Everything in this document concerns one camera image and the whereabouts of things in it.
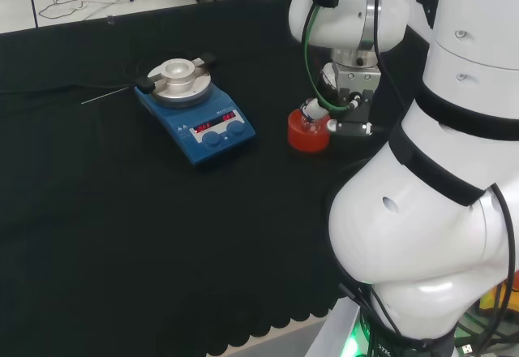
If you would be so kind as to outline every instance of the white floor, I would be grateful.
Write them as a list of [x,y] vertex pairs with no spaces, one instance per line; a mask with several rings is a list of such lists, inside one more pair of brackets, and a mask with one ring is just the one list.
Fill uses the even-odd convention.
[[[115,0],[94,0],[98,2],[113,2]],[[135,12],[150,11],[160,8],[170,8],[172,6],[184,6],[196,4],[195,0],[117,0],[117,4],[100,4],[89,2],[83,10],[77,10],[72,15],[64,16],[59,19],[46,19],[37,16],[40,27],[52,24],[64,24],[77,22],[84,19],[104,18],[107,15],[124,15]],[[53,0],[34,0],[36,14],[44,10]],[[69,2],[59,6],[52,6],[43,12],[44,16],[56,17],[65,15],[79,7],[79,2]],[[32,14],[31,0],[0,0],[0,33],[34,28],[34,17]]]

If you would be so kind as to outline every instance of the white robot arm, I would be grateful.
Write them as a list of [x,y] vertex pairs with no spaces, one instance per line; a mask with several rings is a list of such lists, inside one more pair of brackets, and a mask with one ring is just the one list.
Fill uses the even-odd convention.
[[[295,37],[309,1],[294,0],[290,8]],[[407,8],[403,0],[380,1],[384,51],[402,39]],[[366,3],[341,0],[323,10],[311,43],[358,51]],[[519,0],[440,0],[422,93],[400,130],[332,204],[337,259],[356,280],[372,284],[408,338],[444,336],[507,276],[507,231],[488,188],[501,186],[518,235],[519,19],[510,14],[516,9]],[[519,249],[519,240],[514,244]]]

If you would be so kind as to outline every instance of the red led display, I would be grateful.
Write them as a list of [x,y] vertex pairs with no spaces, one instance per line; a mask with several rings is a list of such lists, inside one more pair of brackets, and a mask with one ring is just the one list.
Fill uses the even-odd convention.
[[195,130],[195,132],[198,134],[199,132],[206,131],[210,127],[216,126],[217,124],[220,124],[235,117],[236,114],[233,111],[230,111],[229,113],[224,114],[223,116],[219,116],[218,118],[214,118],[213,120],[209,120],[208,122],[194,126],[193,130]]

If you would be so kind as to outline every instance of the red container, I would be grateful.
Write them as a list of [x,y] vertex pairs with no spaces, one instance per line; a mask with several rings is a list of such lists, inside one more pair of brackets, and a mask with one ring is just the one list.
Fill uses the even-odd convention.
[[305,126],[301,110],[294,110],[289,115],[288,140],[290,146],[305,153],[317,153],[325,150],[330,143],[330,133],[326,123],[330,117],[326,115],[316,122],[316,129]]

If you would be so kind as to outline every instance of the black fabric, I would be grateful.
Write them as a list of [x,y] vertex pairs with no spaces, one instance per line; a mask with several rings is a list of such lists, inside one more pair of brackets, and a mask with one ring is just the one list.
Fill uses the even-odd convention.
[[393,128],[389,147],[395,158],[425,184],[460,205],[472,205],[485,193],[430,159],[409,139],[401,123]]
[[[2,357],[217,354],[335,303],[320,198],[386,139],[333,139],[315,156],[289,147],[288,114],[311,97],[289,5],[232,0],[0,36],[4,92],[124,84],[213,53],[213,82],[257,133],[195,168],[132,91],[84,105],[107,91],[0,94]],[[408,31],[386,58],[409,99],[426,55]],[[391,93],[383,78],[373,123],[395,123]]]
[[425,85],[416,102],[431,118],[454,130],[489,140],[519,140],[519,120],[468,110],[442,99]]

